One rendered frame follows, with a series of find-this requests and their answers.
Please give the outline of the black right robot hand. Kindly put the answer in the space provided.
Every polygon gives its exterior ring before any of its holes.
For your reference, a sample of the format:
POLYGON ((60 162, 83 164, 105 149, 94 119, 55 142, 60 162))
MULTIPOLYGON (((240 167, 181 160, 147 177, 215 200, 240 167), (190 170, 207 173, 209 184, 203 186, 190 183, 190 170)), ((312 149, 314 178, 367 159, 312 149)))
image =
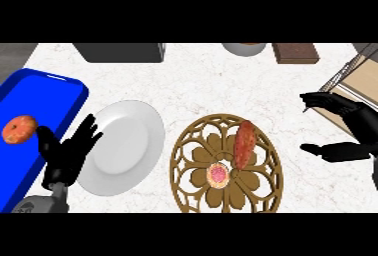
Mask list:
POLYGON ((337 93, 312 92, 300 95, 308 108, 319 107, 339 115, 359 143, 342 142, 300 148, 330 163, 374 158, 373 180, 378 189, 378 112, 364 103, 337 93))

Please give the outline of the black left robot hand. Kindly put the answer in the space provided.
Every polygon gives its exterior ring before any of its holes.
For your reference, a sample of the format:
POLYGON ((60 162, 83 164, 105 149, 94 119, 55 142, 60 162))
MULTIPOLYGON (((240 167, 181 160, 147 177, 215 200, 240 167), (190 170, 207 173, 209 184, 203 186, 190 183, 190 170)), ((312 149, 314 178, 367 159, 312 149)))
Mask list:
POLYGON ((39 152, 48 162, 42 186, 51 190, 57 183, 70 187, 79 178, 86 157, 104 133, 97 132, 97 118, 92 114, 83 120, 70 139, 60 142, 51 128, 37 128, 39 152))

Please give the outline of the brown openwork round placemat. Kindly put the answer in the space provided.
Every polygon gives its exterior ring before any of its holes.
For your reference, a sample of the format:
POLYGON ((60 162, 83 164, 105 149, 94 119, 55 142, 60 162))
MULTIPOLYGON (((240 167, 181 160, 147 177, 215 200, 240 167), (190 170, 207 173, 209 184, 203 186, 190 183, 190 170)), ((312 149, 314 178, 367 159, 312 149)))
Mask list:
POLYGON ((170 158, 170 185, 178 206, 184 212, 201 212, 201 201, 210 208, 229 213, 243 210, 246 203, 253 213, 278 210, 284 174, 278 152, 263 131, 256 127, 256 146, 247 167, 238 170, 234 159, 237 133, 232 131, 246 121, 231 114, 213 114, 200 118, 184 130, 170 158), (229 169, 229 184, 215 189, 207 182, 207 168, 224 163, 229 169))

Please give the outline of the blue tray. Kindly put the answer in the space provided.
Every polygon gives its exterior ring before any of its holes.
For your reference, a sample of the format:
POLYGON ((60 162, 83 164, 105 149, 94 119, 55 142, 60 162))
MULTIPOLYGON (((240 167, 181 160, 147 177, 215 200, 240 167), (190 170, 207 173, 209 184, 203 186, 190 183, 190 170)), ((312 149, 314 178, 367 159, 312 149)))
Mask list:
POLYGON ((45 166, 37 128, 61 139, 88 96, 80 80, 29 68, 0 85, 0 213, 24 199, 45 166))

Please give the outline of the orange apple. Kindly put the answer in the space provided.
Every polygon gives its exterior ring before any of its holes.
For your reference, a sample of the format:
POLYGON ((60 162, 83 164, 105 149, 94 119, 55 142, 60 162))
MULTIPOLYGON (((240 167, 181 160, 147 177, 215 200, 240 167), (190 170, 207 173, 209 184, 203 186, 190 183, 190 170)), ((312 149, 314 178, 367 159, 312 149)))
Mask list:
POLYGON ((39 127, 33 116, 24 115, 15 117, 4 127, 2 137, 8 144, 21 144, 33 137, 39 127))

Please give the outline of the white plate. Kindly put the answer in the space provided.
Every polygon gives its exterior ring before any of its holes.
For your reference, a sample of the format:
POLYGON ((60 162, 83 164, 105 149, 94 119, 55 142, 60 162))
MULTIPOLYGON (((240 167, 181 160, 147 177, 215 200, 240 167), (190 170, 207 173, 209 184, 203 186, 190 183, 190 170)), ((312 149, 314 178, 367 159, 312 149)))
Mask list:
POLYGON ((114 196, 142 182, 156 167, 164 123, 156 108, 138 100, 111 104, 95 117, 104 136, 88 155, 79 183, 89 193, 114 196))

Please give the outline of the red sweet potato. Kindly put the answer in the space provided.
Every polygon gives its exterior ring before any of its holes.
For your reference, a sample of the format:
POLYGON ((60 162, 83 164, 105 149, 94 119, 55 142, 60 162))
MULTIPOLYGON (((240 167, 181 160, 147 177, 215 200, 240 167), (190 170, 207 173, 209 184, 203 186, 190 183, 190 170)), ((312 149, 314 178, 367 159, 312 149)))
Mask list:
POLYGON ((238 170, 243 170, 249 165, 255 147, 256 127, 255 124, 246 120, 240 125, 234 143, 234 159, 238 170))

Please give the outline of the brown wooden block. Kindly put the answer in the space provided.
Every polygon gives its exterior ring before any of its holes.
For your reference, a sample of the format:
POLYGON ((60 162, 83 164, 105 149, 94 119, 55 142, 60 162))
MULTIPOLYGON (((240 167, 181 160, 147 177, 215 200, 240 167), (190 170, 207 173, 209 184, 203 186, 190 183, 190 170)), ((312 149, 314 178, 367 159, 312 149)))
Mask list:
POLYGON ((319 54, 312 43, 274 43, 274 52, 280 64, 317 64, 319 54))

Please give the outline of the grey white bowl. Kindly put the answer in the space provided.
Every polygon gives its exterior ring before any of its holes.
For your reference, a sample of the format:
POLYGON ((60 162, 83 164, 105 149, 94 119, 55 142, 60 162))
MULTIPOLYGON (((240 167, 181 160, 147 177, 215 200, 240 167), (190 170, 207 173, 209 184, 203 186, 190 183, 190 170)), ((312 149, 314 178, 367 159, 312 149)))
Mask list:
POLYGON ((224 47, 237 56, 252 57, 262 53, 266 48, 266 44, 224 43, 224 47))

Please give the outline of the dark grey appliance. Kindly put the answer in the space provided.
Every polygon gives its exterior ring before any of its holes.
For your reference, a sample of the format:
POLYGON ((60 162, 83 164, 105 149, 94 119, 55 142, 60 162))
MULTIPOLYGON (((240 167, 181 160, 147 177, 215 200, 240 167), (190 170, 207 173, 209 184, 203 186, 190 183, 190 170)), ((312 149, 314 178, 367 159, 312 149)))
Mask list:
POLYGON ((161 63, 164 43, 76 43, 83 58, 91 63, 161 63))

